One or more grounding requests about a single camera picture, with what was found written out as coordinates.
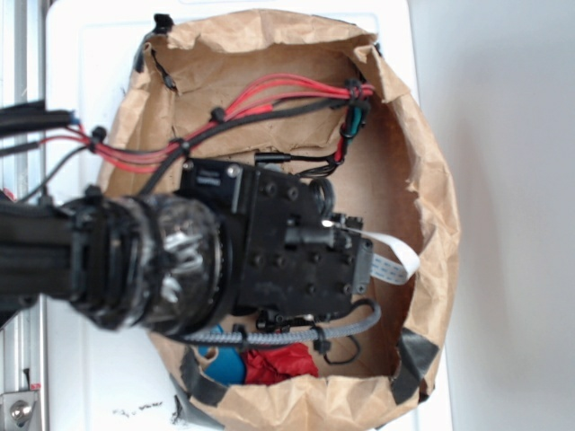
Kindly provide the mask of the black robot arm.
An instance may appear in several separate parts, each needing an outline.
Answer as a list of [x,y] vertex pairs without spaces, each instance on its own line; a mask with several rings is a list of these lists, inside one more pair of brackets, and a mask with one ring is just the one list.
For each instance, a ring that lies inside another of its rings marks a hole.
[[193,344],[229,315],[266,332],[340,319],[367,290],[373,245],[333,201],[327,180],[210,159],[189,160],[173,193],[5,201],[1,305],[47,295],[103,329]]

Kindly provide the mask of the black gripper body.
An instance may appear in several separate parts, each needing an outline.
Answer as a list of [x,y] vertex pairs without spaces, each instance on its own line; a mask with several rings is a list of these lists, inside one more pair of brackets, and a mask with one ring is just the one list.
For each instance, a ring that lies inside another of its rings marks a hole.
[[178,193],[221,221],[232,313],[257,312],[259,330],[344,318],[367,291],[373,243],[359,232],[361,218],[334,212],[328,180],[190,158]]

